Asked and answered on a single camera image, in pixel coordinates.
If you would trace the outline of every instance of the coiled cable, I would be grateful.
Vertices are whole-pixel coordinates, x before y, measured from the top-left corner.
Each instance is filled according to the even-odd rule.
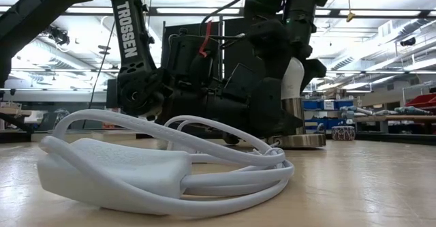
[[[203,157],[203,160],[206,161],[216,161],[213,157],[218,157],[222,160],[220,162],[232,162],[247,165],[247,168],[250,168],[250,166],[256,166],[256,168],[250,168],[255,170],[237,170],[213,175],[188,175],[181,181],[181,187],[187,187],[185,194],[199,196],[244,195],[238,198],[204,202],[160,196],[134,187],[114,177],[95,162],[81,157],[67,142],[63,141],[68,126],[72,122],[82,119],[113,123],[209,154],[207,157],[204,154],[192,154],[193,159]],[[84,176],[105,185],[114,194],[122,194],[126,200],[160,214],[210,217],[241,211],[276,196],[283,190],[289,178],[294,174],[294,166],[285,159],[283,150],[272,148],[260,139],[245,132],[200,117],[175,117],[169,120],[167,124],[175,121],[202,123],[221,129],[250,142],[257,151],[255,153],[235,151],[150,121],[107,110],[81,110],[67,116],[58,123],[53,131],[53,136],[46,137],[40,147],[48,153],[56,153]]]

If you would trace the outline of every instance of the white power adapter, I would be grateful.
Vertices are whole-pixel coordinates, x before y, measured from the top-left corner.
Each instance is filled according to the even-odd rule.
[[[63,141],[69,124],[105,121],[150,134],[202,154],[139,149],[88,138]],[[244,153],[166,126],[202,123],[238,136],[257,150]],[[166,126],[106,110],[81,110],[64,118],[40,147],[48,154],[37,163],[42,187],[99,207],[133,213],[208,217],[241,211],[276,196],[294,174],[281,149],[233,127],[200,117],[175,117]],[[238,164],[241,169],[191,175],[192,163]],[[216,201],[181,200],[196,196],[241,196]]]

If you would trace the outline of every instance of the ceiling light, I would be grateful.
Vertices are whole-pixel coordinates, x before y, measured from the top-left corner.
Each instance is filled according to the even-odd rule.
[[[0,91],[10,91],[10,88],[0,88]],[[43,89],[43,88],[17,88],[17,91],[93,91],[92,88],[89,89]],[[106,89],[96,89],[95,91],[106,91]]]
[[[118,73],[120,70],[119,69],[113,69],[110,68],[108,70],[102,70],[102,72],[106,72],[106,73]]]
[[[404,71],[367,71],[367,74],[404,74]]]
[[[69,69],[56,69],[56,70],[51,70],[53,72],[91,72],[92,70],[69,70]]]
[[[157,13],[161,14],[210,14],[218,8],[157,8]],[[224,9],[218,14],[238,14],[239,9]]]
[[[421,11],[418,10],[354,10],[357,16],[417,16]],[[347,16],[349,11],[341,10],[339,15]]]
[[[45,72],[45,69],[42,68],[34,68],[34,69],[30,69],[30,68],[13,68],[11,69],[11,71],[24,71],[24,72]]]
[[[385,77],[385,78],[381,78],[381,79],[379,79],[379,80],[376,80],[376,81],[374,81],[374,82],[372,82],[371,84],[380,84],[380,83],[382,83],[382,82],[385,82],[385,81],[387,81],[387,80],[390,80],[391,78],[394,78],[395,76],[389,76],[389,77]]]
[[[353,70],[328,70],[327,73],[330,73],[330,74],[360,74],[361,71],[353,71]]]
[[[352,83],[352,84],[348,84],[348,85],[342,87],[342,89],[356,89],[356,88],[359,88],[359,87],[366,86],[367,84],[368,84],[367,82]]]
[[[330,15],[331,11],[330,10],[320,10],[320,9],[316,9],[315,11],[315,15],[316,16],[328,16]]]
[[[436,71],[411,71],[409,74],[436,74]]]
[[[66,13],[71,14],[108,14],[114,13],[111,7],[70,7]]]
[[[363,90],[347,90],[347,93],[372,93],[372,91],[363,91]]]

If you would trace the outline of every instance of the white cylinder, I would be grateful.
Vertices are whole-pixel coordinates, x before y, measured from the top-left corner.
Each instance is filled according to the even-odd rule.
[[[301,82],[305,75],[305,69],[300,60],[291,58],[283,80],[281,81],[281,99],[300,97]]]

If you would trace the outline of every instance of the red cable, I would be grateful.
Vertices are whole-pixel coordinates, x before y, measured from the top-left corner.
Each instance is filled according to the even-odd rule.
[[[211,31],[212,31],[212,20],[210,20],[207,23],[206,36],[204,37],[203,45],[200,47],[200,50],[198,51],[201,55],[203,55],[203,57],[207,57],[207,53],[204,52],[204,48],[206,47],[207,42],[209,41],[209,36],[211,36]]]

